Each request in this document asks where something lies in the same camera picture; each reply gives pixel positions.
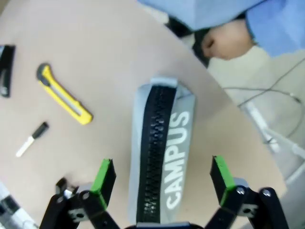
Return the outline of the person's left hand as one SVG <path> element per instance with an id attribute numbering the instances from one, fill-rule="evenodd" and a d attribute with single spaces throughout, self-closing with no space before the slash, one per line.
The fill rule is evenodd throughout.
<path id="1" fill-rule="evenodd" d="M 246 54 L 254 42 L 245 19 L 238 19 L 208 31 L 202 41 L 202 51 L 207 58 L 231 60 Z"/>

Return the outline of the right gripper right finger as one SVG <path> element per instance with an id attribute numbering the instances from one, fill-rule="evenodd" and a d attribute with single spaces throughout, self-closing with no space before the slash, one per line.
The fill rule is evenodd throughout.
<path id="1" fill-rule="evenodd" d="M 213 156 L 210 176 L 219 208 L 206 224 L 206 229 L 229 229 L 237 217 L 246 217 L 254 229 L 289 228 L 273 188 L 251 190 L 244 179 L 231 175 L 222 156 Z"/>

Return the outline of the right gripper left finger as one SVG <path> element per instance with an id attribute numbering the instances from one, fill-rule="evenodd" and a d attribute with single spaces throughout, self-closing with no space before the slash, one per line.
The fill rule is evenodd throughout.
<path id="1" fill-rule="evenodd" d="M 112 159 L 103 159 L 93 184 L 77 186 L 67 195 L 66 178 L 56 184 L 56 193 L 48 203 L 40 229 L 76 229 L 89 221 L 95 229 L 118 229 L 107 207 L 110 202 L 116 173 Z"/>

